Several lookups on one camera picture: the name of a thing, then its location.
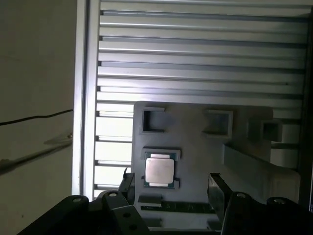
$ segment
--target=black plastic part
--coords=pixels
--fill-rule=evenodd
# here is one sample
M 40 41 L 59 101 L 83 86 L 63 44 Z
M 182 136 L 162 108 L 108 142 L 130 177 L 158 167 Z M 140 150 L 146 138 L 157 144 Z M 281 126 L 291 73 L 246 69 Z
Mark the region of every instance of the black plastic part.
M 149 229 L 134 206 L 113 209 L 112 214 L 117 234 L 148 234 Z
M 20 235 L 84 234 L 87 232 L 89 200 L 85 196 L 69 196 L 30 224 Z
M 124 173 L 118 191 L 126 198 L 130 205 L 135 202 L 135 173 Z
M 209 186 L 207 188 L 207 196 L 209 203 L 215 210 L 221 223 L 223 223 L 224 215 L 228 206 L 228 202 L 233 191 L 221 178 L 219 173 L 209 174 Z
M 224 217 L 221 235 L 313 234 L 313 214 L 286 198 L 261 204 L 248 194 L 234 192 Z
M 123 194 L 116 190 L 106 192 L 102 196 L 104 210 L 111 211 L 113 231 L 119 235 L 147 234 L 149 232 L 144 220 L 136 208 L 129 205 Z
M 128 206 L 126 198 L 120 191 L 110 190 L 102 196 L 102 206 L 104 210 L 111 211 L 115 208 Z

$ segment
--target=wall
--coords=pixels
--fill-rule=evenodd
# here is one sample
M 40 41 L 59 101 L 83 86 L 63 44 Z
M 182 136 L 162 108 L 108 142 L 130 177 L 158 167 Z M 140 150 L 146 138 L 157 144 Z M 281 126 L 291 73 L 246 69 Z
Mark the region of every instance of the wall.
M 0 1 L 0 122 L 73 107 L 76 0 Z M 72 113 L 0 127 L 0 159 L 47 148 Z M 16 234 L 71 194 L 67 148 L 0 176 L 0 234 Z

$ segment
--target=black metal mount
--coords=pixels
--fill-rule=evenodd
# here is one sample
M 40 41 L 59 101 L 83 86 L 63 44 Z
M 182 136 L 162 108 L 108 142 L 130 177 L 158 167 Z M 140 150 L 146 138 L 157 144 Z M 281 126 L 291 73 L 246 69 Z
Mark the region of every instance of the black metal mount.
M 69 196 L 21 231 L 21 235 L 264 235 L 313 234 L 313 214 L 291 200 L 273 197 L 267 204 L 243 192 L 232 192 L 218 173 L 209 175 L 208 199 L 223 224 L 221 232 L 150 231 L 134 202 L 133 173 L 125 173 L 119 190 L 89 202 Z

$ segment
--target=black cable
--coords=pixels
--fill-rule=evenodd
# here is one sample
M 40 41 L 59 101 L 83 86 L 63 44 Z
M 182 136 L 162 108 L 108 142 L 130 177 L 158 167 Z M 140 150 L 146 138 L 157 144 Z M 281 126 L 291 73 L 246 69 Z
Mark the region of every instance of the black cable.
M 55 117 L 55 116 L 58 116 L 58 115 L 61 115 L 61 114 L 66 114 L 66 113 L 69 113 L 69 112 L 73 112 L 73 110 L 72 109 L 68 109 L 68 110 L 64 110 L 62 112 L 58 112 L 58 113 L 51 114 L 51 115 L 46 115 L 46 116 L 38 115 L 38 116 L 32 116 L 32 117 L 24 117 L 24 118 L 13 120 L 13 121 L 0 122 L 0 126 L 10 125 L 10 124 L 14 124 L 14 123 L 22 122 L 22 121 L 28 121 L 28 120 L 32 120 L 32 119 L 38 119 L 38 118 L 50 118 L 50 117 L 52 118 L 52 117 Z

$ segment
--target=screw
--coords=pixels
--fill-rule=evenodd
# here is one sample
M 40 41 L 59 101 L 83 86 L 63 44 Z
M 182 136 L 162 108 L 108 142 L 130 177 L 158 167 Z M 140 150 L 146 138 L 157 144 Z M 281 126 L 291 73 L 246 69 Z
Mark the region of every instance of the screw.
M 74 200 L 73 200 L 73 202 L 80 202 L 82 200 L 82 198 L 81 197 L 78 197 L 78 198 L 75 198 Z
M 276 202 L 277 204 L 285 204 L 286 202 L 280 198 L 276 198 L 274 199 L 274 202 Z
M 245 198 L 246 196 L 245 196 L 243 193 L 238 193 L 238 194 L 237 194 L 237 197 Z

